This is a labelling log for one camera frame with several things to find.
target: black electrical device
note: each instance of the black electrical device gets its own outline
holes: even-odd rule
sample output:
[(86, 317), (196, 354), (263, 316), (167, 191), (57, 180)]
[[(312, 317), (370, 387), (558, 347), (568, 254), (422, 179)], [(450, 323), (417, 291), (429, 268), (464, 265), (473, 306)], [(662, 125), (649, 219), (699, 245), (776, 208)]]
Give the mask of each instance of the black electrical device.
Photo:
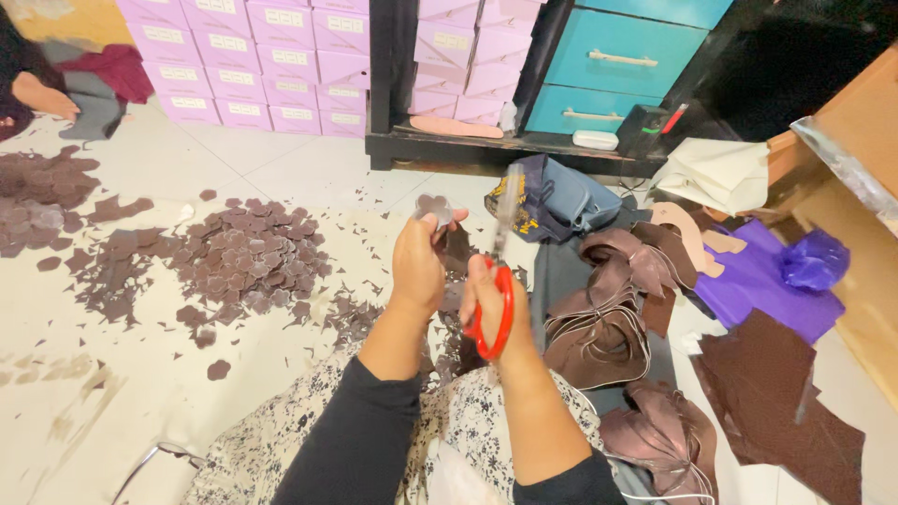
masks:
[(644, 159), (671, 116), (669, 111), (660, 107), (633, 107), (617, 130), (618, 154), (636, 160)]

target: hand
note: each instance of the hand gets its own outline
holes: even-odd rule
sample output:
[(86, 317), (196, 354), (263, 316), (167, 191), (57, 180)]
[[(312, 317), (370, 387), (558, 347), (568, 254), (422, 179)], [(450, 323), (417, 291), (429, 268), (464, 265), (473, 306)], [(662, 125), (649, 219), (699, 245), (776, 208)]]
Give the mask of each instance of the hand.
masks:
[[(504, 298), (496, 288), (495, 268), (490, 270), (485, 262), (486, 256), (475, 254), (468, 260), (468, 280), (464, 283), (464, 299), (459, 316), (467, 326), (474, 317), (474, 308), (480, 302), (482, 310), (480, 327), (483, 338), (492, 347), (498, 335), (499, 322), (502, 320)], [(527, 290), (517, 279), (512, 278), (515, 293), (515, 317), (505, 350), (499, 355), (501, 360), (506, 354), (514, 354), (520, 349), (533, 346), (530, 333), (530, 309), (527, 306)]]
[[(448, 228), (454, 230), (467, 216), (467, 208), (453, 210), (453, 222)], [(433, 214), (420, 220), (412, 218), (406, 223), (393, 249), (393, 291), (388, 306), (410, 311), (424, 319), (436, 312), (443, 302), (446, 272), (433, 244), (445, 229), (436, 229)]]

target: scissor blade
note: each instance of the scissor blade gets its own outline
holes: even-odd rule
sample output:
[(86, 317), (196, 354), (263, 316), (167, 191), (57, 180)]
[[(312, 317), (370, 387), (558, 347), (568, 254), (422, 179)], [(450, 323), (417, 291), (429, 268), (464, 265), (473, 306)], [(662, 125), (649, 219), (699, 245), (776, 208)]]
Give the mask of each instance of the scissor blade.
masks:
[(517, 217), (517, 199), (519, 196), (519, 188), (521, 180), (524, 177), (524, 166), (521, 164), (511, 164), (508, 167), (508, 176), (506, 177), (506, 187), (499, 195), (496, 208), (496, 235), (493, 237), (492, 256), (496, 260), (501, 260), (505, 251), (508, 231), (515, 224)]

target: teal drawer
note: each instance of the teal drawer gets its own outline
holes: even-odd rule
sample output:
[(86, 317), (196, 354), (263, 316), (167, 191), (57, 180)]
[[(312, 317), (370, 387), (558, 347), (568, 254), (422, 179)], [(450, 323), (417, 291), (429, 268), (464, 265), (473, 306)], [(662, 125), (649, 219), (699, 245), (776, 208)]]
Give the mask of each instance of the teal drawer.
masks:
[[(527, 130), (574, 133), (579, 129), (614, 133), (634, 105), (658, 105), (660, 98), (607, 93), (544, 84), (536, 98)], [(612, 119), (616, 114), (619, 119)]]
[[(574, 9), (545, 82), (663, 98), (707, 34), (688, 26)], [(611, 59), (591, 58), (594, 49)], [(635, 63), (644, 58), (656, 63)]]
[(577, 0), (577, 5), (711, 30), (733, 0)]

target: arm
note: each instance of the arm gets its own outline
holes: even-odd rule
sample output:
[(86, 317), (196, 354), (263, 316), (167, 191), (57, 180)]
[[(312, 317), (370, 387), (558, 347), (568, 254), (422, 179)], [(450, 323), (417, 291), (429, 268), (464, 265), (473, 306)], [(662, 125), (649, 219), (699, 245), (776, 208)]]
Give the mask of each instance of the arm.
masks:
[[(462, 220), (467, 211), (457, 211)], [(277, 488), (272, 505), (392, 504), (420, 415), (421, 339), (443, 298), (436, 219), (410, 219), (393, 251), (393, 292)]]
[[(482, 256), (468, 265), (462, 320), (477, 302), (487, 339), (495, 339), (502, 297)], [(595, 453), (571, 416), (549, 370), (533, 347), (527, 293), (517, 281), (515, 320), (494, 365), (502, 378), (515, 467), (515, 500), (522, 503), (624, 503), (604, 456)]]

